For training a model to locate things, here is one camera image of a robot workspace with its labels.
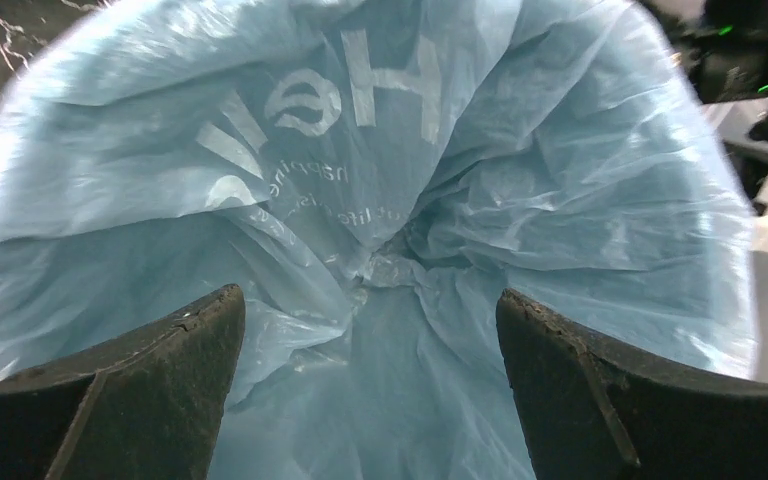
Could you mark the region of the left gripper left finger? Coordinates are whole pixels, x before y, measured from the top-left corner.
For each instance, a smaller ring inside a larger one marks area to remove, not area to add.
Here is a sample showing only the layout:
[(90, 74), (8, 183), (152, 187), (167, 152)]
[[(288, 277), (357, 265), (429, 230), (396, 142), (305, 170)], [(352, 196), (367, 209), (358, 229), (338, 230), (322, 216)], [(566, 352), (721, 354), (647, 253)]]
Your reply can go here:
[(203, 479), (245, 332), (226, 285), (0, 381), (0, 479)]

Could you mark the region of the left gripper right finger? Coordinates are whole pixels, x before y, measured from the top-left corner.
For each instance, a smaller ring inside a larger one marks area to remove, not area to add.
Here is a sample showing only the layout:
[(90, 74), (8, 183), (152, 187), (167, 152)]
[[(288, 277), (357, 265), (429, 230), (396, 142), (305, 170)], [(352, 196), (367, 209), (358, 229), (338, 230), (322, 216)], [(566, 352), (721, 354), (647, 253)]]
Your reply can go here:
[(519, 292), (500, 349), (539, 479), (768, 479), (768, 384), (678, 363)]

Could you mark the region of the light blue plastic bag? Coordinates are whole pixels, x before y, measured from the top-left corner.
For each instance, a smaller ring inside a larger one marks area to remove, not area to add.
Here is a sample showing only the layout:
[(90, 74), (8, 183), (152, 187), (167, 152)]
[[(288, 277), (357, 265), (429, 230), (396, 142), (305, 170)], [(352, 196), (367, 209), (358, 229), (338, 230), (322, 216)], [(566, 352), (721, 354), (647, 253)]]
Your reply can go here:
[(0, 100), (0, 379), (226, 284), (214, 479), (529, 479), (516, 289), (757, 364), (753, 215), (632, 1), (120, 1)]

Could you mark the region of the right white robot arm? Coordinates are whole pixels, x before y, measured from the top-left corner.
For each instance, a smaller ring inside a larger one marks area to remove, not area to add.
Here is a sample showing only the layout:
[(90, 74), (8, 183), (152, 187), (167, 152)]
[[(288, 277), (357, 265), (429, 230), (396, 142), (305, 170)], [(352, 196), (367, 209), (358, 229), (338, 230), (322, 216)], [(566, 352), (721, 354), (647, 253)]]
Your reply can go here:
[(768, 1), (645, 1), (756, 214), (768, 177)]

